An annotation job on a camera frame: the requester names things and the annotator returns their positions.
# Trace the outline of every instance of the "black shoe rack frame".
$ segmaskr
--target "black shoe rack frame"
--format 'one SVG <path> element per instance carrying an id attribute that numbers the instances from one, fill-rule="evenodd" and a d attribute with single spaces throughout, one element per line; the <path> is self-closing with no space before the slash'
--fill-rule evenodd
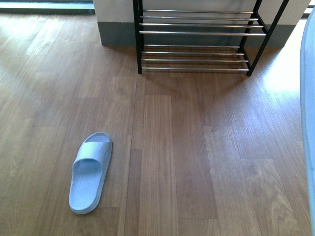
<path id="1" fill-rule="evenodd" d="M 247 76 L 252 75 L 259 58 L 261 57 L 285 7 L 289 0 L 283 0 L 279 10 L 268 28 L 263 19 L 258 13 L 262 0 L 256 0 L 252 11 L 198 11 L 198 10 L 162 10 L 162 9 L 143 9 L 142 0 L 133 0 L 133 13 L 134 13 L 134 26 L 136 37 L 136 50 L 137 50 L 137 63 L 138 73 L 142 74 L 142 70 L 179 70 L 179 71 L 244 71 Z M 244 15 L 250 15 L 250 17 L 239 17 Z M 222 22 L 236 22 L 237 24 L 224 24 Z M 164 30 L 168 26 L 181 28 L 183 30 L 170 31 Z M 162 27 L 163 30 L 156 30 L 156 28 Z M 220 28 L 220 32 L 205 31 L 205 28 Z M 231 32 L 229 29 L 243 29 L 241 32 Z M 259 33 L 252 32 L 253 30 L 259 30 Z M 208 36 L 238 36 L 241 37 L 241 42 L 237 46 L 220 46 L 220 45 L 165 45 L 165 44 L 144 44 L 144 37 L 148 34 L 155 35 L 208 35 Z M 264 37 L 262 44 L 251 62 L 244 48 L 248 37 Z M 196 48 L 197 52 L 190 52 L 191 48 Z M 218 53 L 218 52 L 205 52 L 209 49 L 229 49 L 235 50 L 233 53 Z M 227 56 L 232 56 L 232 59 L 226 59 Z M 201 68 L 201 67 L 168 67 L 170 63 L 185 64 L 185 63 L 219 63 L 220 65 L 234 63 L 243 63 L 244 68 Z M 143 66 L 143 63 L 154 63 L 159 66 Z"/>

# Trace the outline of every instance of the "sunlight on floor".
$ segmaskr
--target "sunlight on floor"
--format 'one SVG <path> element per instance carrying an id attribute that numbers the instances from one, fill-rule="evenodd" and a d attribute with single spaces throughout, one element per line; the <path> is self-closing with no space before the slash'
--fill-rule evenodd
<path id="1" fill-rule="evenodd" d="M 265 86 L 270 92 L 300 91 L 300 47 L 305 24 L 306 20 L 299 21 L 270 66 L 265 78 Z"/>

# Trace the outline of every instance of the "white wall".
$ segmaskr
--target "white wall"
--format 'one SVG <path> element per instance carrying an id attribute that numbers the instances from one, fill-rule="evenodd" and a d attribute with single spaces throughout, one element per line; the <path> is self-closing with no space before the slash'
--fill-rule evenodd
<path id="1" fill-rule="evenodd" d="M 310 0 L 290 0 L 279 24 L 296 25 Z M 271 24 L 282 0 L 263 0 L 259 14 Z M 143 0 L 144 8 L 251 11 L 255 0 Z M 94 0 L 99 22 L 133 22 L 132 0 Z"/>

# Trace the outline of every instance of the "white slipper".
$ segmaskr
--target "white slipper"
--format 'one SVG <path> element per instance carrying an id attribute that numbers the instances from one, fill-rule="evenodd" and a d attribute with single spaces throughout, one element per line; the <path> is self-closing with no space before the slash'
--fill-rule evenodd
<path id="1" fill-rule="evenodd" d="M 72 165 L 69 205 L 74 213 L 86 214 L 96 208 L 112 146 L 111 137 L 101 132 L 92 134 L 82 143 Z"/>

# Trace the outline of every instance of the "slipper strap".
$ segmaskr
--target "slipper strap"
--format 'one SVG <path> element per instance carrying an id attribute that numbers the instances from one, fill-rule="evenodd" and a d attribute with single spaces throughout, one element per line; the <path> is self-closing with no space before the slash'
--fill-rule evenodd
<path id="1" fill-rule="evenodd" d="M 106 162 L 106 153 L 111 151 L 110 142 L 87 142 L 83 143 L 73 164 L 83 159 L 93 159 L 103 166 Z"/>

